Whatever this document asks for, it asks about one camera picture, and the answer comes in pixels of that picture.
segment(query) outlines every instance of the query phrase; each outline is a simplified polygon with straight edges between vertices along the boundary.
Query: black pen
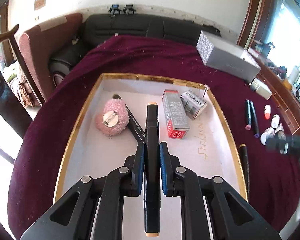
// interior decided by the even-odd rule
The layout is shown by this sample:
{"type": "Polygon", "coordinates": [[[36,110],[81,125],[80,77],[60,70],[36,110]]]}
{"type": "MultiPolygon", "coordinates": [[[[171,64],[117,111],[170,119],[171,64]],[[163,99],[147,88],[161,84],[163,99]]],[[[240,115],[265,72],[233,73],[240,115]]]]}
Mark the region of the black pen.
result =
{"type": "Polygon", "coordinates": [[[242,171],[244,175],[244,180],[246,183],[247,195],[249,199],[249,193],[250,193],[249,160],[248,160],[247,146],[245,144],[239,146],[239,157],[240,157],[240,162],[241,162],[242,171]]]}
{"type": "MultiPolygon", "coordinates": [[[[122,98],[117,94],[114,94],[112,96],[112,98],[122,100],[122,98]]],[[[129,123],[128,123],[127,127],[129,128],[129,130],[131,131],[131,133],[133,134],[134,138],[137,140],[138,143],[139,142],[145,143],[145,139],[146,139],[145,138],[145,136],[146,136],[145,132],[143,131],[140,124],[135,119],[135,117],[133,116],[130,109],[127,107],[127,105],[126,105],[126,110],[128,112],[128,115],[129,115],[129,123]]]]}
{"type": "Polygon", "coordinates": [[[253,126],[254,136],[255,136],[255,138],[259,138],[260,133],[259,133],[258,120],[257,120],[256,110],[254,109],[254,105],[253,105],[252,101],[250,101],[250,108],[251,108],[251,117],[252,117],[252,126],[253,126]]]}
{"type": "Polygon", "coordinates": [[[146,236],[159,236],[160,232],[160,146],[157,103],[149,103],[146,119],[145,183],[143,205],[146,236]]]}
{"type": "Polygon", "coordinates": [[[246,130],[251,129],[251,111],[250,111],[250,101],[249,99],[246,99],[245,101],[245,107],[246,107],[246,130]]]}

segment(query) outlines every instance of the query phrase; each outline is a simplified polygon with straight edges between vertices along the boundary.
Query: black leather sofa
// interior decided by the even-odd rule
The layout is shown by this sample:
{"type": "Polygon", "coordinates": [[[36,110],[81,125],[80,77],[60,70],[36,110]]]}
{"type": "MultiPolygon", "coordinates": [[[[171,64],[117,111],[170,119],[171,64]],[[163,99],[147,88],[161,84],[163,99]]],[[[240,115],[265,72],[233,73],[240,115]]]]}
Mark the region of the black leather sofa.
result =
{"type": "Polygon", "coordinates": [[[50,57],[49,70],[57,85],[87,52],[105,40],[119,35],[135,35],[173,40],[195,46],[201,31],[220,35],[213,26],[199,25],[192,21],[178,20],[145,14],[91,15],[80,27],[76,44],[67,44],[50,57]]]}

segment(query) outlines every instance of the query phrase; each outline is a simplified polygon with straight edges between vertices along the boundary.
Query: metal badge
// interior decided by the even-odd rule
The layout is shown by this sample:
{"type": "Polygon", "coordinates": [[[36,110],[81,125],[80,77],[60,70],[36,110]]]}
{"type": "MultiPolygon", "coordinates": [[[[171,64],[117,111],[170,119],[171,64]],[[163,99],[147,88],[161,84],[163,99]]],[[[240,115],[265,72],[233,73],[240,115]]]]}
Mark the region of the metal badge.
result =
{"type": "Polygon", "coordinates": [[[109,111],[103,115],[103,124],[108,127],[115,126],[118,123],[118,121],[119,117],[117,115],[117,112],[109,111]]]}

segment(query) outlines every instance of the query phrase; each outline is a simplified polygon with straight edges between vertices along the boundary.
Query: beige marker tip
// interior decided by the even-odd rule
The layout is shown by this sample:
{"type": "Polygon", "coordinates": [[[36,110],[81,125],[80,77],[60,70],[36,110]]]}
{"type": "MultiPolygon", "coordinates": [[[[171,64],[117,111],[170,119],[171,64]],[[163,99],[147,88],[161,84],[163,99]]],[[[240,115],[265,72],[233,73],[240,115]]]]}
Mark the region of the beige marker tip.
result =
{"type": "Polygon", "coordinates": [[[156,237],[159,236],[159,233],[145,233],[147,237],[156,237]]]}

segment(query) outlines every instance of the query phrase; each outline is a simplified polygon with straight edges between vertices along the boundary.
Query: wooden door frame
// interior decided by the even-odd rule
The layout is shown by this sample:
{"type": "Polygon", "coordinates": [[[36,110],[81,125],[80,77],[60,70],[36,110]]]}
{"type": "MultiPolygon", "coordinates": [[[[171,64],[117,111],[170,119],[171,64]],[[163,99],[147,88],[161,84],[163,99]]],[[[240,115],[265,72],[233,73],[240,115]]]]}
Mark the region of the wooden door frame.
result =
{"type": "Polygon", "coordinates": [[[243,48],[251,46],[260,22],[264,4],[265,0],[250,0],[237,45],[243,48]]]}
{"type": "Polygon", "coordinates": [[[271,19],[273,17],[273,11],[276,3],[274,0],[265,0],[263,11],[260,17],[260,22],[254,37],[255,40],[263,42],[265,31],[267,32],[271,19]]]}
{"type": "MultiPolygon", "coordinates": [[[[5,33],[8,31],[8,2],[5,3],[0,9],[0,29],[1,33],[5,33]]],[[[12,53],[11,45],[9,40],[5,40],[2,42],[3,52],[6,59],[7,66],[10,66],[14,61],[14,56],[12,53]]]]}

